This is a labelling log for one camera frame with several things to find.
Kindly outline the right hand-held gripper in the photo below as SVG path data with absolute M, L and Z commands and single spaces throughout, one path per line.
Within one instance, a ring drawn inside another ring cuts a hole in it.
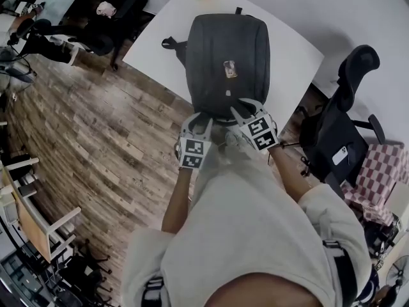
M 262 152 L 279 144 L 277 126 L 272 117 L 265 110 L 264 105 L 258 100 L 240 98 L 242 107 L 230 107 L 231 114 L 236 120 L 240 132 L 252 147 Z

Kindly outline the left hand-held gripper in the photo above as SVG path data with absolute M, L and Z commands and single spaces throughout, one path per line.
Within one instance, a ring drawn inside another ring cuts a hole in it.
M 203 131 L 199 135 L 200 139 L 187 138 L 195 135 L 194 128 L 200 116 L 201 113 L 194 113 L 181 126 L 181 137 L 177 146 L 177 159 L 181 168 L 200 169 L 212 145 L 210 142 L 213 127 L 212 118 L 205 121 Z

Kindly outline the red white checkered cloth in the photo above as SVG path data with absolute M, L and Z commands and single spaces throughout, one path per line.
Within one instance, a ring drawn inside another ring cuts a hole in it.
M 409 186 L 409 150 L 403 144 L 371 144 L 354 186 L 345 182 L 345 199 L 362 207 L 364 219 L 390 226 L 394 217 L 385 206 L 396 183 Z

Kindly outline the person's light grey trousers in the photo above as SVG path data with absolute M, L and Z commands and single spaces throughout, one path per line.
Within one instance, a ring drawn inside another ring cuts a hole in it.
M 197 174 L 196 188 L 205 186 L 210 179 L 224 171 L 276 181 L 266 160 L 241 135 L 216 126 L 211 131 L 211 141 L 212 146 Z

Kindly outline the wooden desk white legs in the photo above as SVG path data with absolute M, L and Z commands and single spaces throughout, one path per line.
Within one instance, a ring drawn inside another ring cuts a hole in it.
M 64 253 L 67 247 L 76 238 L 71 234 L 67 239 L 58 237 L 57 230 L 71 223 L 81 213 L 81 208 L 76 207 L 54 223 L 48 223 L 38 209 L 33 205 L 31 197 L 37 193 L 34 183 L 18 186 L 12 179 L 11 171 L 24 166 L 32 166 L 39 162 L 39 158 L 3 165 L 0 161 L 0 176 L 2 188 L 0 188 L 0 199 L 10 198 L 17 210 L 17 222 L 26 238 L 32 243 L 39 254 L 51 263 Z

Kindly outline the white smartphone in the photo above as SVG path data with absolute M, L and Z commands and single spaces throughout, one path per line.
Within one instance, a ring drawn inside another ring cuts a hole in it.
M 350 162 L 350 155 L 353 155 L 353 149 L 349 146 L 342 146 L 333 156 L 332 162 L 335 166 L 339 165 L 345 159 Z

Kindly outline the dark grey backpack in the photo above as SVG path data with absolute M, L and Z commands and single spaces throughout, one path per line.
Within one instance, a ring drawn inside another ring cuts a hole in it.
M 212 13 L 198 15 L 189 37 L 173 37 L 162 47 L 174 50 L 185 67 L 187 87 L 195 112 L 203 112 L 221 125 L 234 125 L 230 107 L 242 107 L 240 98 L 265 103 L 270 87 L 270 41 L 265 22 L 251 15 Z M 223 62 L 235 62 L 237 77 L 226 77 Z

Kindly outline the pink cloth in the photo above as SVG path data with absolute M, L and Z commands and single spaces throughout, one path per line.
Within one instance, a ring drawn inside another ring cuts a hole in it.
M 102 1 L 96 8 L 96 14 L 103 17 L 111 18 L 116 14 L 116 8 L 107 1 Z

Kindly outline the person's right forearm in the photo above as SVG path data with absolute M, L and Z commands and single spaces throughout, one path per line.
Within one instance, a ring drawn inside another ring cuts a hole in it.
M 285 191 L 298 203 L 311 186 L 282 148 L 272 147 L 268 152 L 277 166 Z

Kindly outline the black mesh office chair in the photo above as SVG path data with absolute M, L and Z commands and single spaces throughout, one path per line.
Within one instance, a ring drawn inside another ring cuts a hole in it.
M 336 187 L 343 182 L 354 186 L 369 150 L 368 143 L 357 129 L 369 129 L 380 144 L 385 142 L 384 131 L 375 115 L 370 115 L 366 122 L 348 116 L 364 76 L 379 67 L 380 58 L 371 46 L 354 48 L 339 67 L 336 92 L 322 105 L 320 112 L 309 116 L 304 107 L 300 108 L 305 116 L 299 137 L 305 155 L 302 158 L 306 165 L 303 176 L 314 175 L 321 182 Z M 351 147 L 353 155 L 350 155 L 350 162 L 345 159 L 335 166 L 332 156 L 342 146 Z

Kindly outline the small photo tag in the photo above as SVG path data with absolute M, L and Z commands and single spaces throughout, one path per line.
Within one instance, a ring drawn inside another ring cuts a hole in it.
M 235 62 L 233 60 L 223 62 L 223 66 L 228 79 L 237 77 Z

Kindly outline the standing fan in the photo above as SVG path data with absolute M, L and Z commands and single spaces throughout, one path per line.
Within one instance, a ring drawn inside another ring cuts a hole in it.
M 409 282 L 409 255 L 398 258 L 390 267 L 386 284 L 393 286 L 396 283 L 403 287 Z

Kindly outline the person's light grey shirt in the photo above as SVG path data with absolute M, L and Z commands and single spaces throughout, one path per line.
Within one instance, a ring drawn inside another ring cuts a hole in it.
M 140 228 L 128 247 L 124 307 L 140 307 L 150 279 L 164 280 L 164 304 L 205 307 L 220 287 L 250 273 L 292 281 L 323 307 L 341 307 L 337 267 L 324 245 L 338 242 L 351 260 L 348 283 L 362 291 L 371 261 L 364 231 L 326 184 L 293 201 L 271 175 L 223 171 L 210 179 L 176 234 Z

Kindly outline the person's left forearm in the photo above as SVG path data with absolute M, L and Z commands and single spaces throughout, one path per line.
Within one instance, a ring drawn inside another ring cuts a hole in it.
M 176 185 L 165 211 L 161 231 L 177 234 L 189 213 L 189 187 L 192 169 L 180 168 Z

